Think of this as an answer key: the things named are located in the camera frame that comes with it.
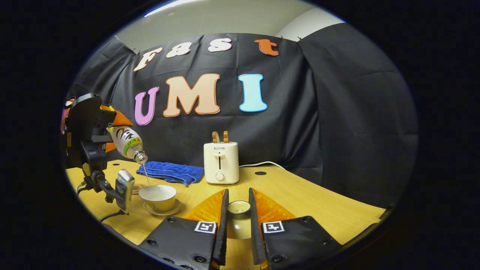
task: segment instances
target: white teacup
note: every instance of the white teacup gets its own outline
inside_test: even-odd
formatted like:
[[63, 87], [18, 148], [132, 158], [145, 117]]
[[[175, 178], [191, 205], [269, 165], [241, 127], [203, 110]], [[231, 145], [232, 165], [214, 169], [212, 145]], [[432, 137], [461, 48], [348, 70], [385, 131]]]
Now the white teacup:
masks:
[[175, 195], [177, 190], [168, 185], [150, 185], [142, 188], [138, 196], [142, 198], [147, 206], [155, 211], [172, 210], [175, 206]]

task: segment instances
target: saucer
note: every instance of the saucer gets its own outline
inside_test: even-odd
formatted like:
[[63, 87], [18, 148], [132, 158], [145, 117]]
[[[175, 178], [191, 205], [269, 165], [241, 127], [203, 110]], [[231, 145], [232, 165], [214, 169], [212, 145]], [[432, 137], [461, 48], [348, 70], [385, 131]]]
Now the saucer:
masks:
[[168, 211], [153, 210], [146, 203], [144, 203], [144, 209], [157, 216], [169, 216], [171, 214], [178, 212], [180, 208], [181, 208], [181, 202], [178, 199], [175, 199], [175, 205], [173, 206], [173, 209]]

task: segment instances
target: white wall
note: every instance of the white wall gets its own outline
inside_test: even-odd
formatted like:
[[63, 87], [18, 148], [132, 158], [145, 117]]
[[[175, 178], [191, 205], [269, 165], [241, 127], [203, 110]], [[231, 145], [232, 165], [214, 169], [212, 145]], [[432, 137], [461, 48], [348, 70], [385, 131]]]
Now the white wall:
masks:
[[344, 21], [324, 10], [314, 8], [293, 19], [278, 32], [276, 37], [283, 36], [283, 38], [298, 41], [298, 37], [304, 38], [319, 29], [339, 23]]

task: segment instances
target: pouring liquid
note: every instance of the pouring liquid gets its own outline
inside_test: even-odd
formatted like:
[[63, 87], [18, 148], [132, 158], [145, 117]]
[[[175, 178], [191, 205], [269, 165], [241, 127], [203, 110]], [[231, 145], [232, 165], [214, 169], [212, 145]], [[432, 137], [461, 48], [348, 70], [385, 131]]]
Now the pouring liquid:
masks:
[[145, 177], [147, 177], [148, 185], [150, 185], [150, 180], [148, 179], [147, 171], [145, 170], [145, 164], [142, 165], [144, 167]]

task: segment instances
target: coaster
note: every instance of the coaster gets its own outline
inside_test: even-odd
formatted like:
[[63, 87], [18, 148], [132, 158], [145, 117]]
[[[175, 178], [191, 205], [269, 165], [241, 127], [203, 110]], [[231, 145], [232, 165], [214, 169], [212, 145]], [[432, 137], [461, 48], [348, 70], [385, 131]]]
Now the coaster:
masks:
[[138, 192], [144, 187], [146, 187], [146, 185], [144, 185], [144, 184], [134, 184], [132, 194], [133, 195], [138, 195]]
[[180, 208], [181, 208], [181, 202], [178, 199], [175, 199], [175, 205], [173, 206], [173, 209], [168, 211], [153, 210], [146, 203], [144, 203], [144, 209], [157, 216], [169, 216], [171, 214], [178, 212]]

